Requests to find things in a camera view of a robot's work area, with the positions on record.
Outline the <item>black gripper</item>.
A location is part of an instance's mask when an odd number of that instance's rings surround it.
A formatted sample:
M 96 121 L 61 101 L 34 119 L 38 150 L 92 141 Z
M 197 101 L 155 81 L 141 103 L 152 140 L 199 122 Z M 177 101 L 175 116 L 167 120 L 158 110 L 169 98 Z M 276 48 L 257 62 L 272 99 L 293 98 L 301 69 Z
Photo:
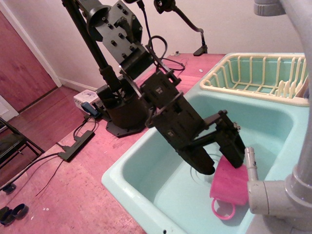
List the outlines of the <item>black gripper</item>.
M 183 94 L 178 94 L 166 104 L 154 104 L 152 113 L 147 126 L 156 127 L 197 172 L 204 175 L 215 172 L 215 162 L 203 148 L 212 143 L 220 146 L 220 152 L 234 168 L 242 166 L 246 147 L 238 128 L 227 116 L 227 110 L 203 119 Z

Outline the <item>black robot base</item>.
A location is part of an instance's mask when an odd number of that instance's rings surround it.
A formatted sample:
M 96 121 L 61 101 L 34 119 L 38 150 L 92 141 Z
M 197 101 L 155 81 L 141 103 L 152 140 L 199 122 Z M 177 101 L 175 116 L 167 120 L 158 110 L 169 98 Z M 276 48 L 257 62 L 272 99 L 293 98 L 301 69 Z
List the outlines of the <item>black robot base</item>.
M 149 111 L 131 84 L 123 76 L 117 79 L 120 86 L 116 91 L 106 84 L 98 88 L 96 94 L 102 102 L 101 112 L 107 118 L 106 130 L 121 138 L 142 132 Z

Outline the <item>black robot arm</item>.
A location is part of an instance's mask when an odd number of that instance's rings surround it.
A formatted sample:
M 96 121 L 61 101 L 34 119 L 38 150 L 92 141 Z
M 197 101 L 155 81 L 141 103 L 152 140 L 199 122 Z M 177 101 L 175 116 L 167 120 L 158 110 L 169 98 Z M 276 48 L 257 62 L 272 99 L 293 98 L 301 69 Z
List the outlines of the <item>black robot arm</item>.
M 105 80 L 95 109 L 123 131 L 156 128 L 196 171 L 215 172 L 204 146 L 219 145 L 235 168 L 243 164 L 245 145 L 227 111 L 201 118 L 177 90 L 180 79 L 141 43 L 142 26 L 126 1 L 109 6 L 98 0 L 65 0 L 66 8 Z

